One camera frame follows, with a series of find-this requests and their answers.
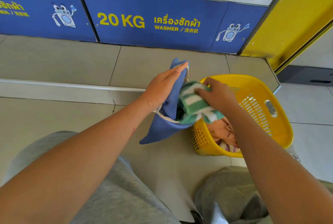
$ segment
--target yellow laundry basket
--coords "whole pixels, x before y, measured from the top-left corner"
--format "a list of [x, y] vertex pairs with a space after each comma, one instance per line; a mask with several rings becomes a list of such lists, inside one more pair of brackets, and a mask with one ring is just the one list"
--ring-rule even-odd
[[[230, 86], [239, 105], [247, 110], [252, 118], [283, 148], [288, 148], [293, 140], [293, 132], [285, 112], [278, 100], [259, 79], [240, 74], [215, 75], [211, 78]], [[194, 149], [200, 155], [226, 155], [243, 157], [222, 149], [211, 137], [203, 119], [197, 121], [190, 134]]]

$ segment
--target striped cloth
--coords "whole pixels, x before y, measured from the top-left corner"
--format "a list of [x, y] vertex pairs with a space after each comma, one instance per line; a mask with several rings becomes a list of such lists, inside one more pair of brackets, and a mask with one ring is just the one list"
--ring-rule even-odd
[[203, 118], [206, 123], [210, 124], [222, 119], [224, 117], [222, 113], [212, 108], [204, 99], [194, 93], [196, 88], [210, 91], [209, 87], [196, 81], [184, 83], [179, 92], [177, 120], [181, 124], [189, 124]]

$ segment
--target forearm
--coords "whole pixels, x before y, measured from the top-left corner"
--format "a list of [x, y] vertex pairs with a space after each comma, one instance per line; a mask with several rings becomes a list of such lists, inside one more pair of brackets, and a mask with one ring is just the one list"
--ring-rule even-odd
[[138, 100], [36, 159], [0, 188], [0, 222], [69, 223], [150, 111]]
[[333, 199], [323, 185], [238, 104], [229, 106], [224, 114], [274, 223], [333, 222]]

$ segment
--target orange cloth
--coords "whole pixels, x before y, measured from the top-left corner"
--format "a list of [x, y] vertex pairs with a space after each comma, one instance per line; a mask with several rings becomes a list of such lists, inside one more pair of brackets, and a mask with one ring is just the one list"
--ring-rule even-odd
[[222, 139], [226, 142], [226, 144], [230, 144], [238, 148], [235, 132], [226, 117], [206, 125], [215, 142]]

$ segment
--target blue panel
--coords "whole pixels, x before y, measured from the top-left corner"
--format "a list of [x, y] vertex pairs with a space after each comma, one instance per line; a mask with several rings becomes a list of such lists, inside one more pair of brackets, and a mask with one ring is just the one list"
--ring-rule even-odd
[[80, 0], [0, 0], [0, 33], [96, 41]]
[[[214, 0], [85, 0], [85, 3], [101, 42], [196, 51], [210, 50], [229, 5]], [[163, 20], [166, 15], [164, 23], [158, 23], [158, 18]], [[186, 26], [180, 25], [181, 18], [186, 20]]]
[[237, 53], [267, 7], [231, 2], [210, 51]]

